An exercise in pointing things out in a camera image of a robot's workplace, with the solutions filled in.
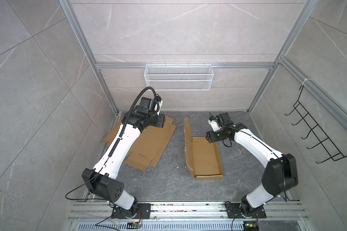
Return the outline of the brown cardboard box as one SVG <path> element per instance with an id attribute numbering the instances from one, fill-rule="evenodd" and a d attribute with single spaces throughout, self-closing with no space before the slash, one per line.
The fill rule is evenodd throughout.
<path id="1" fill-rule="evenodd" d="M 184 119 L 186 165 L 196 181 L 222 180 L 224 172 L 217 143 L 192 136 L 189 119 Z"/>

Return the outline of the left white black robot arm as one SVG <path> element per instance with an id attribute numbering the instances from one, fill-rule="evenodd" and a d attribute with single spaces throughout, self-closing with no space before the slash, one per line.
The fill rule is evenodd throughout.
<path id="1" fill-rule="evenodd" d="M 149 126 L 162 128 L 165 115 L 160 114 L 162 99 L 142 97 L 132 112 L 124 115 L 119 130 L 106 153 L 92 169 L 86 168 L 82 178 L 89 192 L 125 209 L 134 210 L 136 198 L 124 190 L 124 184 L 116 180 L 128 151 Z"/>

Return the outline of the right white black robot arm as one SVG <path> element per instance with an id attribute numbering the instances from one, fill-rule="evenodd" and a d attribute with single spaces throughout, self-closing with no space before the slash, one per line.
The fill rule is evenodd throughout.
<path id="1" fill-rule="evenodd" d="M 263 165 L 261 184 L 243 197 L 240 209 L 246 215 L 255 211 L 279 194 L 298 185 L 296 158 L 283 154 L 256 137 L 244 124 L 234 123 L 228 113 L 210 115 L 212 130 L 206 133 L 209 143 L 229 140 L 246 148 Z"/>

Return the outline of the left flat cardboard stack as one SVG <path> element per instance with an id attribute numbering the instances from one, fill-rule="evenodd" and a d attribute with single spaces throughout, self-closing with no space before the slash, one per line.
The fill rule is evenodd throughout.
<path id="1" fill-rule="evenodd" d="M 131 146 L 124 163 L 140 171 L 145 171 L 148 166 L 155 167 L 175 129 L 173 119 L 168 116 L 163 128 L 147 127 Z"/>

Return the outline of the right small circuit board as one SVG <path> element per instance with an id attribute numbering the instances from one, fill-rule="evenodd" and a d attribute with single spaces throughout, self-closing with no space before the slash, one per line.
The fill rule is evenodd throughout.
<path id="1" fill-rule="evenodd" d="M 256 222 L 244 222 L 243 230 L 244 231 L 259 231 L 259 227 Z"/>

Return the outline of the small circuit board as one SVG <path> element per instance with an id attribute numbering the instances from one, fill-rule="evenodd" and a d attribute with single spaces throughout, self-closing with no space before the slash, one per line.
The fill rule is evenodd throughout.
<path id="1" fill-rule="evenodd" d="M 127 229 L 140 229 L 142 227 L 142 224 L 140 222 L 128 222 L 127 223 Z"/>
<path id="2" fill-rule="evenodd" d="M 244 222 L 243 230 L 244 231 L 259 231 L 259 227 L 256 222 Z"/>

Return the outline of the left small circuit board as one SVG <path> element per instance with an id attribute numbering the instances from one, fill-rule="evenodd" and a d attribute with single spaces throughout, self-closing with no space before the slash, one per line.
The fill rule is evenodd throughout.
<path id="1" fill-rule="evenodd" d="M 128 222 L 127 223 L 127 229 L 140 229 L 142 227 L 142 224 L 140 222 Z"/>

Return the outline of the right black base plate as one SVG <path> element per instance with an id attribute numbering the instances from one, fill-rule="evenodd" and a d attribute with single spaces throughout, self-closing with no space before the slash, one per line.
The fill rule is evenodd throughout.
<path id="1" fill-rule="evenodd" d="M 263 206 L 252 208 L 245 202 L 224 203 L 228 218 L 266 218 Z"/>

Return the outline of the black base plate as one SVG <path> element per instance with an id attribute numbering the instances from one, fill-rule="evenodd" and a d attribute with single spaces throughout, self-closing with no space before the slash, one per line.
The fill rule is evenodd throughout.
<path id="1" fill-rule="evenodd" d="M 116 206 L 113 209 L 111 218 L 149 219 L 151 213 L 151 206 L 152 204 L 148 203 L 137 203 L 133 204 L 133 206 L 129 210 Z"/>
<path id="2" fill-rule="evenodd" d="M 266 218 L 263 206 L 252 208 L 245 202 L 224 203 L 228 218 Z"/>

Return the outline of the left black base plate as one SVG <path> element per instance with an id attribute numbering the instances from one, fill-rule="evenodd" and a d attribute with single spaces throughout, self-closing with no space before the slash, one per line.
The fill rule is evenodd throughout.
<path id="1" fill-rule="evenodd" d="M 133 206 L 129 210 L 116 206 L 113 209 L 111 218 L 149 219 L 151 213 L 151 206 L 152 204 L 148 203 L 137 203 L 133 204 Z"/>

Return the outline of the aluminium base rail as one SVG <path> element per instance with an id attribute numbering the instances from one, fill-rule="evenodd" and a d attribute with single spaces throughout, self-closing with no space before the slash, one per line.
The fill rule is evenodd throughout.
<path id="1" fill-rule="evenodd" d="M 124 219 L 118 209 L 104 202 L 76 202 L 67 213 L 67 220 L 92 221 L 112 215 Z M 308 220 L 299 201 L 269 202 L 249 214 L 240 211 L 238 203 L 225 202 L 143 202 L 135 216 L 143 220 Z"/>

